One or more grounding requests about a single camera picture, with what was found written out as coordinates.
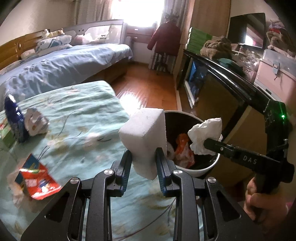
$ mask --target television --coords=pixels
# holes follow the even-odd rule
[[[266,41],[265,13],[250,13],[230,18],[227,37],[233,44],[263,48]]]

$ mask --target blue bottle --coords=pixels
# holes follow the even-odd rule
[[[19,143],[25,142],[29,138],[29,133],[25,128],[24,116],[12,95],[8,95],[5,98],[4,108],[14,138]]]

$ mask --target pink storage box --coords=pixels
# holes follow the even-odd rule
[[[287,106],[296,116],[296,62],[272,50],[265,50],[260,60],[255,85]]]

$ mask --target wall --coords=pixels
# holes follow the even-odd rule
[[[230,17],[257,12],[264,12],[267,22],[270,19],[279,19],[264,0],[231,0]]]
[[[0,26],[0,45],[43,30],[73,25],[75,3],[63,0],[22,0]]]
[[[134,61],[145,64],[148,64],[150,62],[153,51],[147,49],[147,45],[148,44],[144,43],[133,43],[132,51]]]

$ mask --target finger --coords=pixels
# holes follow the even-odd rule
[[[246,214],[250,217],[250,219],[252,219],[253,221],[256,219],[256,215],[254,213],[254,211],[252,210],[251,207],[249,207],[246,202],[244,203],[244,211],[246,212]]]
[[[254,193],[250,198],[250,204],[254,207],[272,210],[282,205],[283,200],[278,194],[269,195]]]
[[[257,192],[255,178],[252,178],[252,180],[249,181],[248,186],[247,186],[247,191],[251,195]]]
[[[245,200],[245,202],[246,202],[246,205],[247,205],[248,207],[251,206],[251,203],[250,203],[251,196],[252,196],[252,195],[248,194],[248,191],[246,191],[246,200]]]

